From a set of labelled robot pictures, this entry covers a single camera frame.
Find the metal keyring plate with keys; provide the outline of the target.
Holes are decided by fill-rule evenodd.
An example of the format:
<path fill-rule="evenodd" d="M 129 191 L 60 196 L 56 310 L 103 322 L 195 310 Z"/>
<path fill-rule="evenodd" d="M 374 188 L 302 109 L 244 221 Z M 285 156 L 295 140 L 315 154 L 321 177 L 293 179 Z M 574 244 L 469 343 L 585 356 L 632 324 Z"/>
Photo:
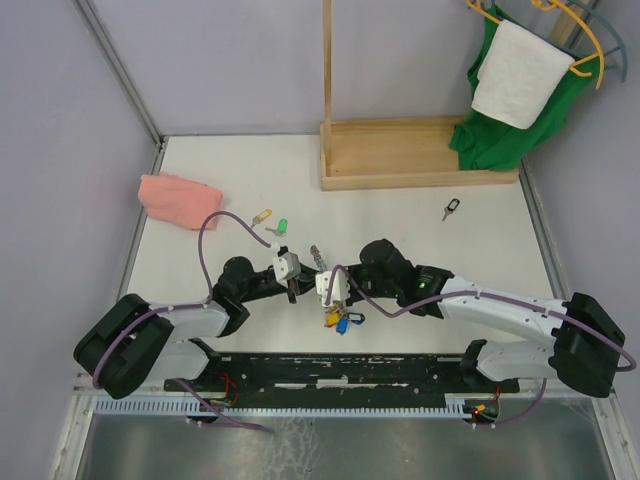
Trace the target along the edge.
<path fill-rule="evenodd" d="M 310 247 L 310 253 L 319 270 L 318 273 L 331 271 L 316 245 Z M 363 314 L 352 312 L 346 302 L 338 302 L 330 306 L 324 306 L 321 303 L 321 306 L 325 312 L 325 327 L 335 330 L 340 335 L 344 335 L 350 326 L 361 325 L 366 319 Z"/>

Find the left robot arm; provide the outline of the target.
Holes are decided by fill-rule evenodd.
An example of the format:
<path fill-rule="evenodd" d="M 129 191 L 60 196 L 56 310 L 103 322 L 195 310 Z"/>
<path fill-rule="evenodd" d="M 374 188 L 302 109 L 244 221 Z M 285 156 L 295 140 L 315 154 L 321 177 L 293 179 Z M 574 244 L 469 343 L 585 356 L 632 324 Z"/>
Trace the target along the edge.
<path fill-rule="evenodd" d="M 246 302 L 285 295 L 291 304 L 316 288 L 319 272 L 293 253 L 256 271 L 249 259 L 228 260 L 211 297 L 184 305 L 151 304 L 137 294 L 122 297 L 75 346 L 74 360 L 95 387 L 116 400 L 148 381 L 175 377 L 209 390 L 221 378 L 213 350 L 199 342 L 234 334 L 249 318 Z"/>

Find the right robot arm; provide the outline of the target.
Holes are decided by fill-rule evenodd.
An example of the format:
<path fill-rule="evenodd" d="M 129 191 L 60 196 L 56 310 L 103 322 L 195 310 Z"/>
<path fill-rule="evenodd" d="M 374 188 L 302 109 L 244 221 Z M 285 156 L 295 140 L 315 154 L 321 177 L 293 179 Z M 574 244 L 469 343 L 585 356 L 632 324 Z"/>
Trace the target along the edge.
<path fill-rule="evenodd" d="M 483 288 L 449 270 L 412 264 L 387 239 L 366 245 L 358 264 L 334 268 L 329 288 L 327 301 L 393 299 L 395 317 L 463 320 L 516 336 L 514 342 L 471 342 L 458 370 L 472 391 L 512 379 L 557 379 L 606 398 L 616 374 L 637 365 L 624 350 L 622 330 L 593 297 L 540 299 Z"/>

